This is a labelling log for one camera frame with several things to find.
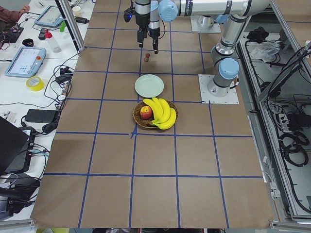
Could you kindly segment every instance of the metal post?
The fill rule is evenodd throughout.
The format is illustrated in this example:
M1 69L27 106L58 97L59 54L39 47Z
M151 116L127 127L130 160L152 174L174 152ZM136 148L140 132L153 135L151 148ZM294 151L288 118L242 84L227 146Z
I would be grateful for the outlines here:
M84 41L73 16L68 0L55 0L55 2L66 23L74 46L76 47L77 51L83 51L85 49Z

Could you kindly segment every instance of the red sleeve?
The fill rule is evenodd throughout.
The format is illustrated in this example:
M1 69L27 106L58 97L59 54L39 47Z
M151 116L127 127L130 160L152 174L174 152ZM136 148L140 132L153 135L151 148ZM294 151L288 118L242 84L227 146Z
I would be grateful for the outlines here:
M21 17L20 11L9 11L4 7L0 6L0 20L7 23L17 23Z

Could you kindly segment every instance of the paper cup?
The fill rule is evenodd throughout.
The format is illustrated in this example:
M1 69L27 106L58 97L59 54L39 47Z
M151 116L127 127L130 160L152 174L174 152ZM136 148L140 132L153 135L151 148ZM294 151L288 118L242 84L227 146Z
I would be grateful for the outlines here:
M73 14L77 17L81 17L81 7L75 6L72 8Z

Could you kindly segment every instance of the brown basket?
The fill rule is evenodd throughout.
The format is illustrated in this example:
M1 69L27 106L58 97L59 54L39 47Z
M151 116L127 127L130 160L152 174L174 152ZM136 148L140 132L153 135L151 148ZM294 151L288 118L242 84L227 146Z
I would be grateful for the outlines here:
M175 109L176 111L176 121L177 121L177 118L178 118L178 109L176 108L176 106L170 102L170 101L167 101L167 103L169 104L169 106L173 109ZM152 120L154 120L153 117L151 117L150 119L148 120L143 120L141 119L140 117L140 110L143 106L147 106L143 101L138 103L136 105L136 107L134 108L134 111L133 111L133 118L134 118L134 121L137 123L137 125L142 128L142 129L145 129L145 130L160 130L157 126L152 126Z

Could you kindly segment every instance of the person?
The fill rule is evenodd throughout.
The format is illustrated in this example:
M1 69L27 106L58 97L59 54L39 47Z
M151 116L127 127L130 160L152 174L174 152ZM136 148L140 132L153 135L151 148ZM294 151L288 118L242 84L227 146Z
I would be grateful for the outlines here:
M23 13L29 12L29 5L24 5L20 11L10 11L0 6L0 32L7 31L12 28Z

